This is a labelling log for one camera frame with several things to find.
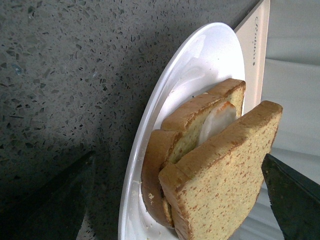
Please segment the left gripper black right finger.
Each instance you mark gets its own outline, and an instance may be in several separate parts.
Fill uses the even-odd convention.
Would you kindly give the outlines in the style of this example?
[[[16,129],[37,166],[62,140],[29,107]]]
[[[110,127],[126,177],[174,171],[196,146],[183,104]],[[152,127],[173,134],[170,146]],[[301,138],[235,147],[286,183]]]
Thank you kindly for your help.
[[[320,238],[320,185],[266,154],[261,170],[270,205],[286,240]]]

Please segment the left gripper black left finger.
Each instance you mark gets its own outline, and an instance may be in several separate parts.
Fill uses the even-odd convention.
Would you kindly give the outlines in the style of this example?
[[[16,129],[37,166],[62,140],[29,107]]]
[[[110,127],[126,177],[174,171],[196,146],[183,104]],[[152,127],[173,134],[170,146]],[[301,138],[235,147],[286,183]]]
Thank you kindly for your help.
[[[0,214],[2,240],[75,240],[92,195],[94,151]]]

